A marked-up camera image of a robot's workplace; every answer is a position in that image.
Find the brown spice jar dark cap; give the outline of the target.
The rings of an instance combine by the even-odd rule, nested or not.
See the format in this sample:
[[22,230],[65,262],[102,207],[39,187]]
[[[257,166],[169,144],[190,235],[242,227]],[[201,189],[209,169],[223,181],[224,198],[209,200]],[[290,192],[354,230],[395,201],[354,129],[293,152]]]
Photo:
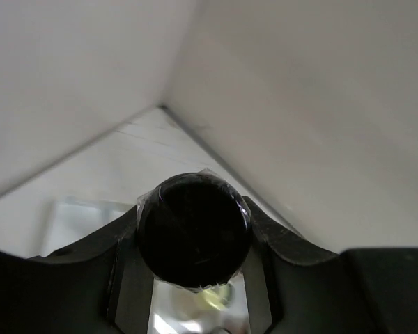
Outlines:
[[137,202],[136,244],[153,275],[191,292],[225,285],[251,247],[251,210],[211,170],[174,175]]

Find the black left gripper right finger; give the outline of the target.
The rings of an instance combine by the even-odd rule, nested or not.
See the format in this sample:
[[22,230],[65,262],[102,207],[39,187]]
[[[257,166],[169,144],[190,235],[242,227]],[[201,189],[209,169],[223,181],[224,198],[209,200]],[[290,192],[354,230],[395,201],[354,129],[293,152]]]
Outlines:
[[418,333],[418,248],[336,254],[246,203],[253,239],[242,271],[252,333]]

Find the cream cap sauce bottle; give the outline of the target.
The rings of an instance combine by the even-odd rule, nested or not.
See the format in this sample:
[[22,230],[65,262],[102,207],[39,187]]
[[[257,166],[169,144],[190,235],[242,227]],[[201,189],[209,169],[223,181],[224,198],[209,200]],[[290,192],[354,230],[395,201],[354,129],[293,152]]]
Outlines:
[[222,311],[229,307],[234,295],[231,283],[217,285],[200,292],[173,288],[170,293],[173,311],[180,320],[194,320],[210,312]]

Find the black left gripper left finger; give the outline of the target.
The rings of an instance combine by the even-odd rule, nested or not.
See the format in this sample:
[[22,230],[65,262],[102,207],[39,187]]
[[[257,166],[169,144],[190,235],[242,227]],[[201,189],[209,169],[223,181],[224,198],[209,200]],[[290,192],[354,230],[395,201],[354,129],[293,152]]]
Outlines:
[[146,333],[153,276],[136,208],[46,257],[0,251],[0,333]]

